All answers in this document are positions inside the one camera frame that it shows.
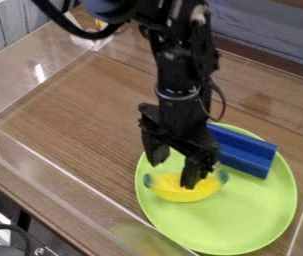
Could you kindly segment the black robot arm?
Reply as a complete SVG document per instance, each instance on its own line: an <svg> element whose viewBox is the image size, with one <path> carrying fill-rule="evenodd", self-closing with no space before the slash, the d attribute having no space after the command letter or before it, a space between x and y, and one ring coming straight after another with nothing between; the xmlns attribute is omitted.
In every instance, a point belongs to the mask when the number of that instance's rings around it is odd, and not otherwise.
<svg viewBox="0 0 303 256"><path fill-rule="evenodd" d="M139 23L157 63L158 103L139 105L145 151L154 166L167 160L171 150L185 155L179 185L193 189L214 171L221 153L207 129L211 95L222 93L211 78L221 54L207 1L79 0L91 16L107 23L99 32L80 29L51 0L31 1L67 32L83 39L103 39L129 21Z"/></svg>

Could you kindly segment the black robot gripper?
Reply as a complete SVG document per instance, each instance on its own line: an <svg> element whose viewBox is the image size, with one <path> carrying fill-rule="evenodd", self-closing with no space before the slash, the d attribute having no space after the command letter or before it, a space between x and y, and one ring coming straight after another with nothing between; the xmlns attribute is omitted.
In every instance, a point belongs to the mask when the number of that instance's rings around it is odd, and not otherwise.
<svg viewBox="0 0 303 256"><path fill-rule="evenodd" d="M153 167L170 156L170 148L185 155L181 186L193 190L218 161L219 146L207 129L211 90L187 93L155 90L159 104L139 105L142 142Z"/></svg>

